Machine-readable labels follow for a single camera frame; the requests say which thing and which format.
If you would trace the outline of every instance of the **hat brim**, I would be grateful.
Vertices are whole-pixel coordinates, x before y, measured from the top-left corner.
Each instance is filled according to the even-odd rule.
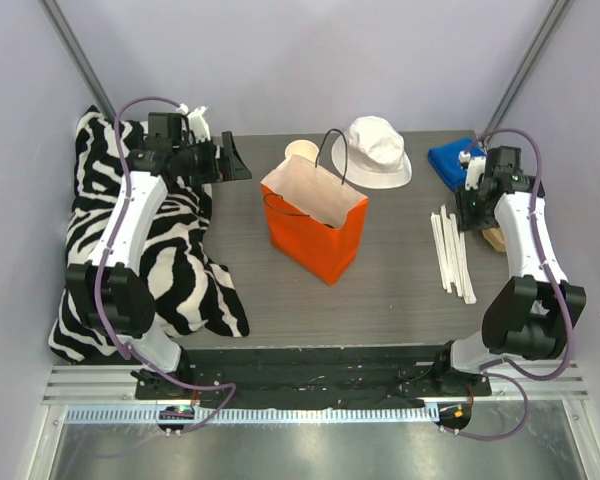
[[[411,181],[411,162],[406,152],[402,156],[402,166],[395,172],[370,172],[358,166],[362,161],[356,161],[356,157],[362,160],[363,154],[350,148],[345,178],[347,182],[365,188],[383,189],[402,187]],[[344,175],[346,155],[342,137],[339,137],[331,148],[331,160],[340,175]]]

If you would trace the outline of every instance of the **black and white striped fabric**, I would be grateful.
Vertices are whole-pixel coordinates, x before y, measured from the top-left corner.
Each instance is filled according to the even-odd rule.
[[[138,147],[145,128],[139,122],[124,123],[125,154]],[[122,168],[113,125],[95,107],[78,124],[76,156],[75,199],[65,249],[67,265],[86,262],[120,191]],[[204,253],[202,239],[210,220],[211,186],[191,185],[180,179],[159,208],[145,242],[140,277],[156,299],[155,321],[171,337],[188,335],[203,325],[218,335],[249,334],[229,270]],[[108,338],[80,323],[66,289],[49,346],[71,362],[115,351]]]

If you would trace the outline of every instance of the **bag handle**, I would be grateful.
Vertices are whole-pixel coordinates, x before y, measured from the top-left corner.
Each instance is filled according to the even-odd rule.
[[[327,137],[331,132],[336,132],[342,137],[342,141],[344,142],[344,173],[342,174],[342,182],[340,185],[344,185],[344,180],[347,176],[347,167],[349,166],[349,145],[347,144],[347,137],[342,130],[338,130],[337,128],[330,129],[327,133],[322,137],[322,143],[320,144],[320,148],[318,149],[318,155],[316,156],[316,168],[318,168],[318,162],[320,161],[320,154],[322,153],[322,148],[324,147],[324,143],[327,141]]]
[[[311,215],[307,215],[306,213],[295,213],[295,212],[283,212],[282,210],[274,207],[273,205],[271,205],[269,202],[267,202],[267,197],[269,196],[275,196],[275,197],[279,197],[280,199],[284,200],[284,197],[282,195],[278,195],[277,193],[267,193],[264,197],[262,197],[262,201],[264,202],[264,204],[269,207],[271,210],[274,210],[278,213],[282,213],[283,215],[288,215],[290,217],[310,217]]]

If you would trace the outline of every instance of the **metal pole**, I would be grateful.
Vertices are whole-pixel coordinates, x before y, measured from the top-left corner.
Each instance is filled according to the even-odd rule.
[[[496,108],[495,112],[493,112],[485,132],[490,132],[491,130],[494,130],[500,126],[502,120],[504,120],[504,117],[511,108],[513,101],[518,96],[518,93],[520,93],[522,86],[525,84],[531,75],[533,68],[538,63],[540,55],[542,52],[544,52],[549,39],[553,37],[558,25],[565,17],[567,10],[572,3],[573,0],[554,0],[553,5],[551,5],[547,15],[542,21],[542,25],[540,25],[538,32],[533,38],[531,45],[525,52],[516,74],[511,79],[511,82],[509,82],[509,86],[500,99],[498,107]]]
[[[84,50],[82,50],[82,47],[80,46],[75,33],[73,33],[69,22],[62,13],[58,2],[56,0],[40,0],[40,4],[49,16],[49,20],[51,20],[56,32],[58,35],[60,35],[62,43],[64,43],[67,47],[69,55],[80,71],[82,78],[84,78],[84,81],[87,83],[89,90],[91,90],[91,93],[95,97],[96,103],[100,107],[100,110],[109,119],[113,120],[116,116],[116,110],[113,107],[107,92],[100,83],[96,72],[93,70],[87,55],[84,53]]]

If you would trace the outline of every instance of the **hat crown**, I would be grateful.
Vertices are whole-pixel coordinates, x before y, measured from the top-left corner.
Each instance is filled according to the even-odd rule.
[[[349,147],[366,158],[370,170],[391,172],[403,163],[404,139],[391,124],[380,117],[360,117],[349,128]]]

